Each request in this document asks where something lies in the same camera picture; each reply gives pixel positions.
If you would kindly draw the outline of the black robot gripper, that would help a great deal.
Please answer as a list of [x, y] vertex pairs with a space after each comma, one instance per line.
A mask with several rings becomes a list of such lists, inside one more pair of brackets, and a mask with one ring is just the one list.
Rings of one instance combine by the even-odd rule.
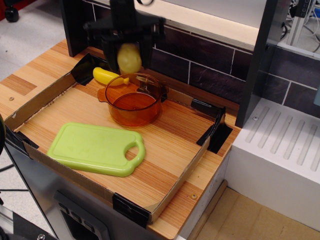
[[134, 0], [111, 0], [110, 15], [83, 25], [89, 43], [99, 43], [110, 67], [120, 72], [116, 45], [139, 43], [142, 66], [148, 69], [152, 60], [153, 44], [165, 38], [166, 19], [140, 13]]

